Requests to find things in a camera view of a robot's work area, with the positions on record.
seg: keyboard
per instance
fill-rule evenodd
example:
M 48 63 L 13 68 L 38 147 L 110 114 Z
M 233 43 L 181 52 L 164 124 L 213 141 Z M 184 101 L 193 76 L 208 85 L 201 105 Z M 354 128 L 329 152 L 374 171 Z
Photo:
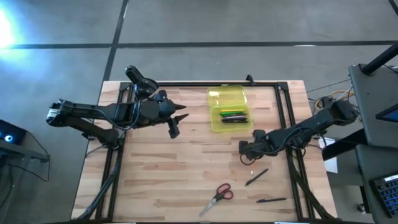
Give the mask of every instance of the keyboard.
M 387 216 L 398 217 L 398 174 L 373 180 L 373 185 Z

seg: marker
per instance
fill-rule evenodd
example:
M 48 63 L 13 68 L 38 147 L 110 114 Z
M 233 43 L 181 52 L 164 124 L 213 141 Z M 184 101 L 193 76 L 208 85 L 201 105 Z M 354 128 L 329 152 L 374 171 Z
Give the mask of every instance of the marker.
M 244 112 L 244 109 L 233 109 L 233 110 L 221 110 L 221 113 L 224 112 Z
M 231 114 L 226 114 L 226 115 L 221 115 L 223 118 L 228 118 L 230 116 L 243 116 L 243 115 L 248 115 L 245 113 L 231 113 Z
M 232 115 L 239 115 L 239 114 L 244 114 L 243 111 L 236 111 L 236 112 L 222 112 L 220 113 L 221 116 L 232 116 Z
M 231 121 L 223 121 L 223 123 L 248 123 L 246 120 L 231 120 Z
M 247 117 L 245 115 L 239 115 L 239 116 L 229 116 L 226 118 L 221 119 L 222 121 L 235 121 L 235 120 L 245 120 Z

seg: yellow plastic container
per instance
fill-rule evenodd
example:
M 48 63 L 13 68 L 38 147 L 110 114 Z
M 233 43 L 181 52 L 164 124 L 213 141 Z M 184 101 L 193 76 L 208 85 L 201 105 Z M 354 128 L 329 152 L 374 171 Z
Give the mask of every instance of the yellow plastic container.
M 247 130 L 253 126 L 243 86 L 218 86 L 207 89 L 210 122 L 214 132 Z M 248 123 L 223 123 L 221 110 L 244 110 Z

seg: wooden table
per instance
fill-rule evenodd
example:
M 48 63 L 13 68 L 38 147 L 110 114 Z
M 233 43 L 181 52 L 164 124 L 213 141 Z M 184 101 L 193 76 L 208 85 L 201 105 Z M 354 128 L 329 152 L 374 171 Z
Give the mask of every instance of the wooden table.
M 119 84 L 104 82 L 99 105 L 116 102 Z M 288 81 L 288 84 L 296 122 L 301 122 L 311 116 L 304 83 Z M 214 133 L 211 130 L 207 87 L 163 89 L 167 90 L 169 98 L 175 103 L 187 106 L 177 111 L 176 115 L 190 115 L 179 124 L 180 135 L 175 139 L 170 139 L 166 124 L 127 132 L 114 221 L 265 222 L 297 219 L 285 152 L 277 157 L 264 156 L 251 166 L 239 161 L 240 140 L 252 141 L 254 129 L 272 131 L 280 128 L 273 88 L 245 88 L 254 126 L 250 130 L 234 133 Z M 287 110 L 284 109 L 289 123 Z M 105 121 L 95 123 L 103 128 L 110 127 Z M 99 145 L 99 142 L 93 141 L 88 150 Z M 98 193 L 105 157 L 106 150 L 100 149 L 86 158 L 72 218 L 82 214 Z M 307 147 L 304 161 L 312 192 L 328 212 L 336 216 L 320 150 Z M 250 186 L 244 186 L 247 180 L 265 168 L 269 168 L 266 174 Z M 199 217 L 198 214 L 214 196 L 216 188 L 225 182 L 231 184 L 234 198 L 218 202 Z M 257 199 L 276 197 L 288 199 L 256 203 Z M 301 191 L 300 197 L 306 214 Z M 108 209 L 107 200 L 104 209 Z

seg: scissors blade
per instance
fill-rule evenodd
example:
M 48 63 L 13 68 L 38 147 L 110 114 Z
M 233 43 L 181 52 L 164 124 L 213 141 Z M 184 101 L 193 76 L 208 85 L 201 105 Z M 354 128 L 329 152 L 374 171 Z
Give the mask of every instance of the scissors blade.
M 215 203 L 216 203 L 216 199 L 211 199 L 211 201 L 209 202 L 209 204 L 199 213 L 199 216 L 202 216 L 203 214 L 205 214 Z

